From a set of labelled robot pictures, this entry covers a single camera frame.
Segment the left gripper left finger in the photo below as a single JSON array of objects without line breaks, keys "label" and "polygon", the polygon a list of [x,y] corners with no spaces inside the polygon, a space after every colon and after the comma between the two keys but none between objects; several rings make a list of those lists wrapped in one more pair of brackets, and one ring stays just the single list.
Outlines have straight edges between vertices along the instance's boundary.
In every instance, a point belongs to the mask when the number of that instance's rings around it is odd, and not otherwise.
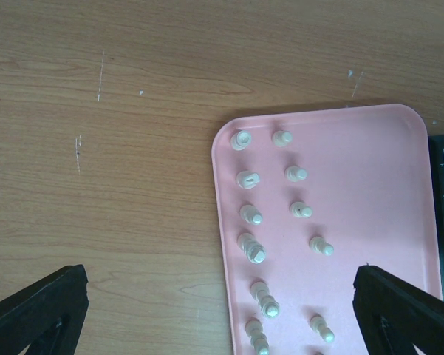
[{"label": "left gripper left finger", "polygon": [[0,301],[0,354],[74,354],[87,283],[82,265],[64,266]]}]

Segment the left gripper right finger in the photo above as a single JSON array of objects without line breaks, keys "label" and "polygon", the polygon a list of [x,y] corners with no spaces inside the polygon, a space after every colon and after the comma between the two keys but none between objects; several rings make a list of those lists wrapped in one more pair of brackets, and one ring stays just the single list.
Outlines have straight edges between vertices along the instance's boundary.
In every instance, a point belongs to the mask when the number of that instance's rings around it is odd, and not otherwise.
[{"label": "left gripper right finger", "polygon": [[444,302],[377,266],[358,268],[352,306],[370,354],[444,354]]}]

